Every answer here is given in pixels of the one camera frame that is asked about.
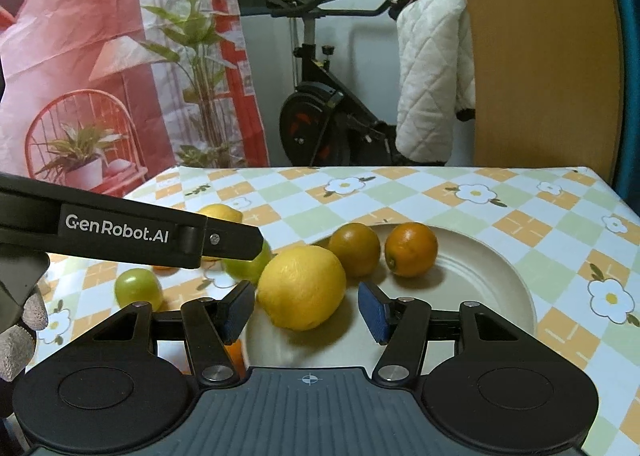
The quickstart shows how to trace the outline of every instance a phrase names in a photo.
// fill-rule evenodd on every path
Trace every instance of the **brown wooden door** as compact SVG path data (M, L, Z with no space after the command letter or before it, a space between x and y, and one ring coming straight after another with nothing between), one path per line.
M610 181L622 121L616 0L468 0L475 162L591 167Z

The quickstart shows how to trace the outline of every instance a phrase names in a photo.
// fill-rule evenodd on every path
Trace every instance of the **stationary bicycle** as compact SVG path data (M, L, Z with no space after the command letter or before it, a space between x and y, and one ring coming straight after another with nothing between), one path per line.
M271 17L302 18L304 40L293 51L302 60L302 81L282 105L280 139L293 166L405 165L396 149L396 126L378 119L330 71L334 46L322 46L316 58L316 20L325 16L376 17L375 10L326 10L326 0L266 0Z

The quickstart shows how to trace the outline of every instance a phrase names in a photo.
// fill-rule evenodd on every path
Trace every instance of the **checkered tablecloth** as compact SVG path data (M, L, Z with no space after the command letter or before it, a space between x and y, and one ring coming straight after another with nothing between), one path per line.
M197 211L224 202L277 251L349 221L424 222L500 252L529 287L538 337L596 383L600 409L585 450L638 456L640 444L640 219L586 168L172 168L129 198ZM49 328L34 362L118 308L116 276L133 265L51 256ZM202 270L161 276L171 308L225 293Z

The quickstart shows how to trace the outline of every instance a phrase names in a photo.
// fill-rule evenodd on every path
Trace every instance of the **screw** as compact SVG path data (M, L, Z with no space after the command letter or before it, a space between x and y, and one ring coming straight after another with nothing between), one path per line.
M396 366L395 364L383 366L378 370L378 375L387 382L397 382L404 380L409 376L409 370L404 366Z
M228 366L217 364L215 366L209 366L202 370L202 377L209 382L224 382L230 379L234 375L234 370Z

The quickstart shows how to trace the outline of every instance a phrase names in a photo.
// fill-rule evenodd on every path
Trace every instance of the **crosshair mark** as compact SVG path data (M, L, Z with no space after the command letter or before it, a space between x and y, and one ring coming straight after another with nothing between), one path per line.
M302 382L304 382L306 385L311 386L316 382L318 382L318 380L322 380L322 378L318 378L317 376L309 373L308 375L305 375L302 378L299 378L299 380L302 380Z

